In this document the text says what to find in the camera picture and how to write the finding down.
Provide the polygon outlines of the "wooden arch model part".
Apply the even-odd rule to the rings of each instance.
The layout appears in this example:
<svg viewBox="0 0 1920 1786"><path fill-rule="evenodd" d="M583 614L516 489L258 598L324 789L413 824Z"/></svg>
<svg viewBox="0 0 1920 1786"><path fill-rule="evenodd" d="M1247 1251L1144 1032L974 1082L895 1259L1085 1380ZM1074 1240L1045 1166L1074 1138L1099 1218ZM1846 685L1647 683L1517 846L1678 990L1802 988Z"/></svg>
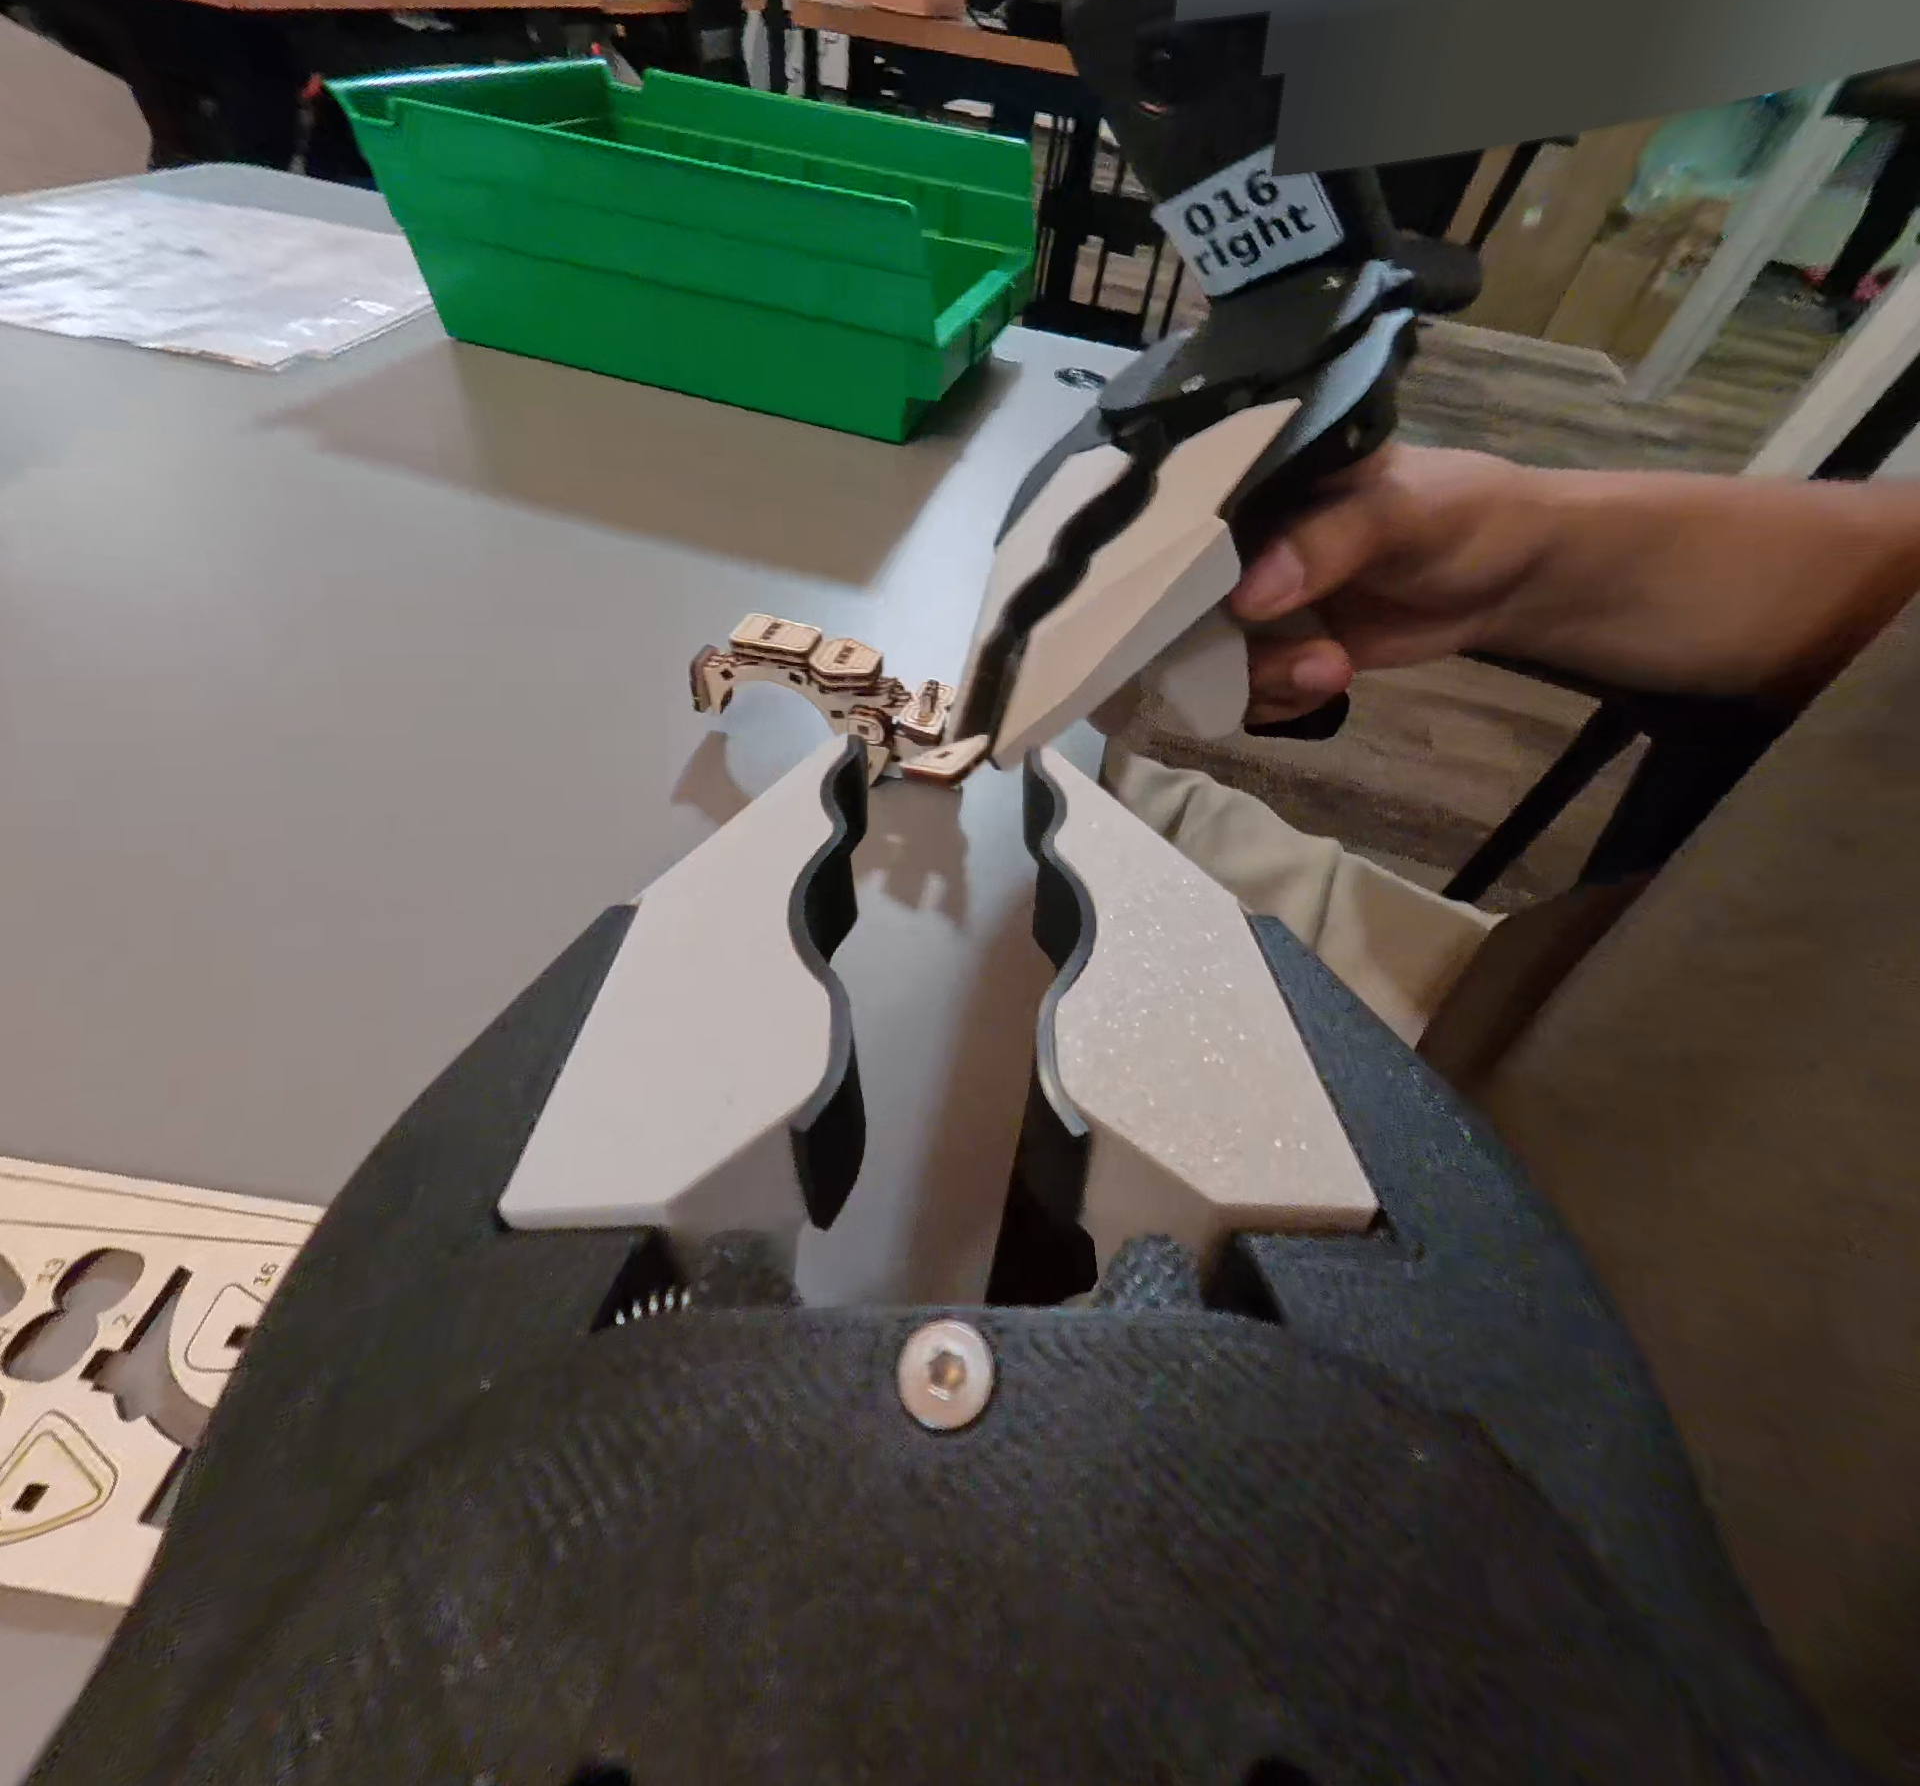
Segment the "wooden arch model part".
<svg viewBox="0 0 1920 1786"><path fill-rule="evenodd" d="M792 692L832 733L863 742L873 784L956 746L951 685L898 679L876 646L810 623L746 615L725 644L694 654L687 678L694 712L701 717L722 715L746 685Z"/></svg>

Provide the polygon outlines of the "cut-out wooden puzzle sheet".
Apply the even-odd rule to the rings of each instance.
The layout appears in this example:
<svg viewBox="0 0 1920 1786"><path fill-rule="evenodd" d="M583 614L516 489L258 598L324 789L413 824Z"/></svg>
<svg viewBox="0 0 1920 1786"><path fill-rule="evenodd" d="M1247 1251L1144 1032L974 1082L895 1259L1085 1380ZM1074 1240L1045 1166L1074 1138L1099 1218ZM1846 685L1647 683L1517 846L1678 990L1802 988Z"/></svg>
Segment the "cut-out wooden puzzle sheet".
<svg viewBox="0 0 1920 1786"><path fill-rule="evenodd" d="M3 1163L3 1585L127 1607L250 1340L324 1213Z"/></svg>

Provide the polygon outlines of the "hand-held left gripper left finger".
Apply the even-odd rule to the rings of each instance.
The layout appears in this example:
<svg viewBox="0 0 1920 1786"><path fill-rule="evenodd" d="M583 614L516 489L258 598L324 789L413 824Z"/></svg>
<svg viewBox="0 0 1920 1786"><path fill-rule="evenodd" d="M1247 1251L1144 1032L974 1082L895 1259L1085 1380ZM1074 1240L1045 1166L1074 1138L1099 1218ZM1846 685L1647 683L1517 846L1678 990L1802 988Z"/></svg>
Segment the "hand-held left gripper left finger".
<svg viewBox="0 0 1920 1786"><path fill-rule="evenodd" d="M499 1216L828 1229L864 1154L851 1007L868 756L832 738L637 895Z"/></svg>

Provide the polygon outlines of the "grey desk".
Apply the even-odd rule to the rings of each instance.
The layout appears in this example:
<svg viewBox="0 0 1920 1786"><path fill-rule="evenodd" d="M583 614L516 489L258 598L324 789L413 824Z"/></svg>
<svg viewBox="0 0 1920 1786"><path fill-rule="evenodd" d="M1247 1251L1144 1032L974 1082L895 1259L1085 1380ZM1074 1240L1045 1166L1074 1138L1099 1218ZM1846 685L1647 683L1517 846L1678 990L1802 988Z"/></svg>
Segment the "grey desk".
<svg viewBox="0 0 1920 1786"><path fill-rule="evenodd" d="M3 1147L329 1201L583 934L828 737L749 614L955 679L1121 350L1009 330L909 445L445 337L278 372L5 330Z"/></svg>

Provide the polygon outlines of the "person's right forearm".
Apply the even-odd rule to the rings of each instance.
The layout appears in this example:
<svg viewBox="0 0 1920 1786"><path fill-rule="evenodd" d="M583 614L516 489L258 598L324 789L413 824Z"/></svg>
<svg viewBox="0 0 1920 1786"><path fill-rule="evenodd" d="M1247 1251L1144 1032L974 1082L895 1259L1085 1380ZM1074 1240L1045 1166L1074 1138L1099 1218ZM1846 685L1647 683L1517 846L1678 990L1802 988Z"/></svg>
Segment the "person's right forearm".
<svg viewBox="0 0 1920 1786"><path fill-rule="evenodd" d="M1918 479L1524 470L1477 648L1622 689L1802 704L1918 589Z"/></svg>

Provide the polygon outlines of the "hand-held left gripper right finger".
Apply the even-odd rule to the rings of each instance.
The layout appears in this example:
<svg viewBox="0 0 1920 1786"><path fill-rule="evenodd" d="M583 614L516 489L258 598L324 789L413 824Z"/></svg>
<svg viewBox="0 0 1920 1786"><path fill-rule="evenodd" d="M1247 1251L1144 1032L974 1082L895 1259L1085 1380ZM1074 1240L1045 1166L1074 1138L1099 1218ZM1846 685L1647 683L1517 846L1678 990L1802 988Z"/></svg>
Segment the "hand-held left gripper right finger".
<svg viewBox="0 0 1920 1786"><path fill-rule="evenodd" d="M1094 778L1022 766L1035 937L1056 966L1022 1179L1105 1268L1141 1237L1360 1234L1379 1199L1237 900Z"/></svg>

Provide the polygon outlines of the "person's right hand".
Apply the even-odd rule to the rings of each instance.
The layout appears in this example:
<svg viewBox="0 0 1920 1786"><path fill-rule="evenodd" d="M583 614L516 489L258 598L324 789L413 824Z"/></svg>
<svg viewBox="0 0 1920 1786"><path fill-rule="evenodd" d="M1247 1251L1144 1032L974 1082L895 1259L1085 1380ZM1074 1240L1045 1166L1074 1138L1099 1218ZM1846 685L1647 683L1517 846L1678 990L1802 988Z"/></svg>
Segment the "person's right hand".
<svg viewBox="0 0 1920 1786"><path fill-rule="evenodd" d="M1245 634L1255 737L1319 727L1359 673L1484 638L1532 560L1530 470L1391 441L1319 479L1245 556L1229 615Z"/></svg>

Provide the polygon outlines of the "person's beige trouser leg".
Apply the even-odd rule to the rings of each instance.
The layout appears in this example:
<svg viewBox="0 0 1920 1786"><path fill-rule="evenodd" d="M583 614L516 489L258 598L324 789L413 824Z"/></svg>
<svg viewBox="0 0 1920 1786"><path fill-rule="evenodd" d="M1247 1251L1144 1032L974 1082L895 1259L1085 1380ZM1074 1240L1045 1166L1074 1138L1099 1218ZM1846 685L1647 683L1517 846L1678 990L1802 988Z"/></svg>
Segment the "person's beige trouser leg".
<svg viewBox="0 0 1920 1786"><path fill-rule="evenodd" d="M1101 784L1240 908L1273 918L1406 1043L1417 1043L1499 912L1457 903L1275 811L1263 742L1197 740L1154 710L1103 746Z"/></svg>

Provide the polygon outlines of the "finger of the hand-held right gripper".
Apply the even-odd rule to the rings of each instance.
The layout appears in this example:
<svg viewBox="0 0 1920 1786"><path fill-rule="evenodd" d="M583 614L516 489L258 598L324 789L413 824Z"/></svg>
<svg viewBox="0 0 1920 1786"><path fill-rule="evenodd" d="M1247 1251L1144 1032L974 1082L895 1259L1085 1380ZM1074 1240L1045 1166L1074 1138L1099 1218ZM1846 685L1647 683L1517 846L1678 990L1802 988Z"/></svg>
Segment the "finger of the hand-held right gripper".
<svg viewBox="0 0 1920 1786"><path fill-rule="evenodd" d="M959 740L999 740L1039 621L1141 513L1141 463L1107 429L1105 413L1085 413L1021 481L997 536L961 673Z"/></svg>
<svg viewBox="0 0 1920 1786"><path fill-rule="evenodd" d="M1229 508L1299 411L1292 398L1240 408L1160 454L1136 454L1141 513L1030 636L991 740L997 767L1090 719L1227 597L1240 572Z"/></svg>

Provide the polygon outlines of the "green plastic bin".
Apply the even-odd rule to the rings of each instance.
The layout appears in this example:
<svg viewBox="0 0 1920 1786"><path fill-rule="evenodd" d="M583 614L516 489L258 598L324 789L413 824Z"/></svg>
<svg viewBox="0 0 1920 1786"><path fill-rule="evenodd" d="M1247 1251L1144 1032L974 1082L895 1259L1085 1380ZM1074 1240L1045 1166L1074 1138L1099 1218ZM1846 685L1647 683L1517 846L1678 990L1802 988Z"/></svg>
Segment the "green plastic bin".
<svg viewBox="0 0 1920 1786"><path fill-rule="evenodd" d="M342 81L333 96L400 207L455 188L630 214L704 238L937 275L1033 272L1033 162L1022 142L697 78L617 83L597 59Z"/></svg>
<svg viewBox="0 0 1920 1786"><path fill-rule="evenodd" d="M458 116L413 123L372 168L445 330L480 342L653 294L786 311L937 342L1013 323L1033 286L1025 190L871 167L799 176L613 148L573 133L490 140Z"/></svg>
<svg viewBox="0 0 1920 1786"><path fill-rule="evenodd" d="M915 234L907 264L670 234L589 262L413 238L445 334L660 392L914 439L991 356L1030 260Z"/></svg>

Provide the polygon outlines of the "clear plastic sheet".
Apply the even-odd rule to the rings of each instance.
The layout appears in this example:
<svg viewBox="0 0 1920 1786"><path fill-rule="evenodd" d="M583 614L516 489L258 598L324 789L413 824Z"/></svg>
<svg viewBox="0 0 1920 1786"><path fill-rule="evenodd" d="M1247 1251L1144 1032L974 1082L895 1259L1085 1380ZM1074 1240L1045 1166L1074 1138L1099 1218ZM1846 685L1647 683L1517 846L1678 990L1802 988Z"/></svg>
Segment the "clear plastic sheet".
<svg viewBox="0 0 1920 1786"><path fill-rule="evenodd" d="M401 236L148 186L7 198L3 322L282 371L431 309Z"/></svg>

